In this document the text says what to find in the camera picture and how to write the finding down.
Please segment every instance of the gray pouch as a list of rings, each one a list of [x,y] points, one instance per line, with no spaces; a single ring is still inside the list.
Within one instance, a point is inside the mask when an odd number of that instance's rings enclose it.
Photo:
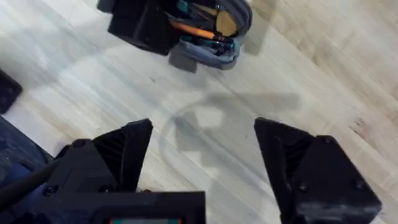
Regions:
[[[202,46],[180,40],[174,51],[204,65],[225,70],[232,68],[239,57],[242,39],[251,27],[252,10],[245,0],[216,0],[216,4],[219,5],[221,10],[228,11],[231,14],[238,28],[237,33],[232,36],[233,50],[217,56]]]

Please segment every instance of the light wooden surface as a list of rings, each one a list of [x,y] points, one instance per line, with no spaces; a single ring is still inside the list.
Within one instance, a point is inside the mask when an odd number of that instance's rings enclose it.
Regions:
[[[25,89],[5,117],[49,153],[148,117],[141,188],[206,190],[209,223],[279,223],[264,116],[337,138],[384,203],[374,223],[397,223],[397,1],[252,0],[235,68],[194,73],[108,34],[96,3],[0,1],[0,67]]]

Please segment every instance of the black 3d-printed part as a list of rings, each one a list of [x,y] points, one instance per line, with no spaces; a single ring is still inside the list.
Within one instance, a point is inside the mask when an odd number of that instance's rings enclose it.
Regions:
[[[254,129],[283,224],[367,224],[381,210],[333,137],[264,118]]]
[[[108,169],[118,181],[118,190],[136,191],[152,128],[150,120],[143,119],[93,140]]]
[[[4,114],[22,92],[20,84],[0,70],[0,114]]]

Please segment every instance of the black object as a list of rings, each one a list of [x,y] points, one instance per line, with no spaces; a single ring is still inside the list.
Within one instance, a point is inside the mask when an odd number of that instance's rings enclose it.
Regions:
[[[78,139],[46,169],[1,189],[0,208],[47,181],[34,207],[14,223],[104,224],[124,218],[206,223],[204,192],[136,192],[151,133],[144,119],[94,140]]]
[[[0,70],[0,114],[4,114],[22,92],[20,84]]]
[[[7,177],[0,183],[0,187],[6,186],[24,176],[31,173],[29,169],[26,169],[25,165],[14,163],[11,169],[7,173]],[[10,224],[15,219],[23,216],[32,207],[38,195],[41,194],[43,186],[37,187],[29,195],[7,207],[7,210],[0,213],[0,220],[2,224]]]
[[[283,224],[370,223],[381,202],[331,136],[264,118],[257,138]]]
[[[254,128],[282,224],[367,224],[378,214],[381,202],[333,137],[264,118]],[[34,208],[14,223],[206,223],[204,192],[136,192],[151,132],[144,119],[74,141],[45,169],[0,189],[0,212],[48,179]]]
[[[117,0],[108,32],[141,49],[169,54],[178,42],[175,30],[155,0]]]

